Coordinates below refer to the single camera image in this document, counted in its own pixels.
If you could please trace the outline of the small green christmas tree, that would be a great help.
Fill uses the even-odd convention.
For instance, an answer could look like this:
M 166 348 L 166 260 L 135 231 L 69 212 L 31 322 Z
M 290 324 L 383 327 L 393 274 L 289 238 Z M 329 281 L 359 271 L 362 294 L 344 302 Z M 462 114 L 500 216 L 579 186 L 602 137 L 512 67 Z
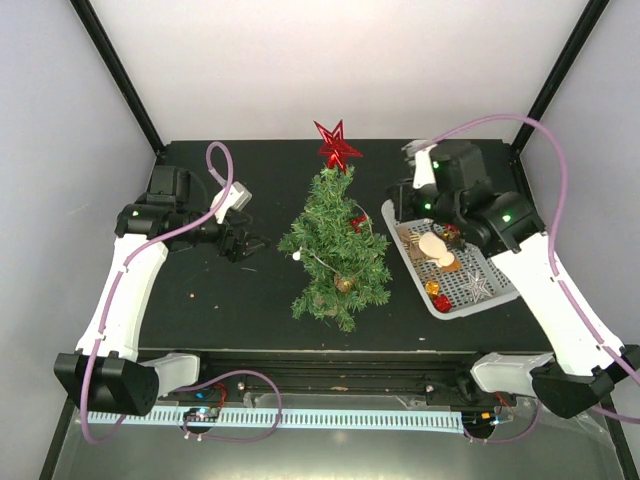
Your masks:
M 348 196 L 355 169 L 323 168 L 311 180 L 301 213 L 278 243 L 278 250 L 299 262 L 309 283 L 292 303 L 294 318 L 308 314 L 333 321 L 345 333 L 356 330 L 355 315 L 368 306 L 389 302 L 392 276 L 385 263 L 389 241 L 373 229 L 360 204 Z M 366 214 L 368 221 L 356 233 L 350 222 Z M 334 275 L 354 280 L 348 294 L 334 286 Z

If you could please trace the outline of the red foil star ornament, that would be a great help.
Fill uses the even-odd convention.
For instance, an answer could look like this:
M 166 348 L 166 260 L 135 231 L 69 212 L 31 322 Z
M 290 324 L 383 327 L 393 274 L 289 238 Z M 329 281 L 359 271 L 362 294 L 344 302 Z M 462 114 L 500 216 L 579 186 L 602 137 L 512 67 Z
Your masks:
M 342 119 L 328 129 L 318 121 L 314 125 L 322 138 L 323 144 L 318 150 L 319 156 L 327 158 L 328 169 L 339 169 L 343 174 L 347 172 L 350 158 L 362 158 L 363 154 L 350 145 L 344 136 L 344 122 Z

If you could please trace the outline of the white plastic basket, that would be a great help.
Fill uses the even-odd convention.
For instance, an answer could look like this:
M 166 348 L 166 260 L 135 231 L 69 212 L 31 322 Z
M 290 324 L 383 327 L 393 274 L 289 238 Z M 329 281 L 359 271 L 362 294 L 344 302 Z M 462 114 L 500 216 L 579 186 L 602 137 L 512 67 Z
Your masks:
M 511 302 L 519 297 L 519 292 L 508 278 L 486 258 L 481 250 L 466 242 L 461 248 L 451 248 L 459 268 L 455 271 L 438 267 L 427 258 L 418 259 L 411 248 L 418 244 L 419 238 L 426 232 L 442 235 L 444 227 L 430 219 L 418 219 L 401 223 L 394 218 L 392 202 L 385 201 L 381 206 L 383 220 L 389 230 L 409 277 L 414 282 L 428 311 L 440 320 L 474 315 Z M 474 304 L 469 293 L 462 288 L 467 283 L 467 273 L 479 271 L 488 281 L 493 296 Z M 453 308 L 448 313 L 438 312 L 425 292 L 424 285 L 429 280 L 440 283 L 440 295 L 446 295 Z

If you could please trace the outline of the pine cone ornament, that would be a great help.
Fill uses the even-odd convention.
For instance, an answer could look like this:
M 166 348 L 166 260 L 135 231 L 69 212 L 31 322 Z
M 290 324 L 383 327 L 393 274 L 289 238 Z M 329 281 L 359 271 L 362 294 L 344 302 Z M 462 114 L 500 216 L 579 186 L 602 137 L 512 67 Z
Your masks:
M 353 288 L 353 285 L 354 280 L 352 278 L 341 276 L 340 274 L 334 275 L 334 286 L 339 292 L 348 294 Z

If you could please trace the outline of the silver star ornament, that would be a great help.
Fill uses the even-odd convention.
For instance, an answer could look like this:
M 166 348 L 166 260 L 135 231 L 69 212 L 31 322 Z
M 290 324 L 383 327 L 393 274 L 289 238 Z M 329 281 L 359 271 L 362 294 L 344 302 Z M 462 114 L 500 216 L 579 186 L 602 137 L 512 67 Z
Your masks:
M 467 283 L 462 288 L 469 293 L 474 304 L 493 296 L 487 279 L 479 271 L 468 272 Z

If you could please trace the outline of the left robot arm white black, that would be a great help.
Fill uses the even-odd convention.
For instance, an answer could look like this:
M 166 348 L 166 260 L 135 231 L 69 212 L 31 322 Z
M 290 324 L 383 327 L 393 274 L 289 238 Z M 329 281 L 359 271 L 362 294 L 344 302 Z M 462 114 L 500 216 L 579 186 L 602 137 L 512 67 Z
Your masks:
M 176 390 L 193 399 L 213 391 L 215 376 L 196 354 L 138 360 L 153 285 L 174 243 L 211 244 L 231 262 L 268 244 L 244 227 L 242 210 L 252 198 L 244 185 L 234 182 L 220 191 L 209 214 L 189 206 L 192 179 L 183 168 L 155 168 L 146 192 L 117 217 L 113 259 L 96 311 L 74 352 L 59 354 L 54 363 L 56 378 L 84 414 L 144 416 Z

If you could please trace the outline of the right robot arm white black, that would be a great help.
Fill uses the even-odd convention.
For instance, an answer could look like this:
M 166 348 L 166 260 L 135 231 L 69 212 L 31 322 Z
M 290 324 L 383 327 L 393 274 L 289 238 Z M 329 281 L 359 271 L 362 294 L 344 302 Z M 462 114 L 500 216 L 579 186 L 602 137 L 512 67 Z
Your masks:
M 528 396 L 567 419 L 638 373 L 638 347 L 622 343 L 598 318 L 533 203 L 496 187 L 476 141 L 414 140 L 403 151 L 411 176 L 389 189 L 381 213 L 416 288 L 424 291 L 453 267 L 471 302 L 453 307 L 445 320 L 521 299 L 549 343 L 538 353 L 480 353 L 454 379 L 461 400 Z

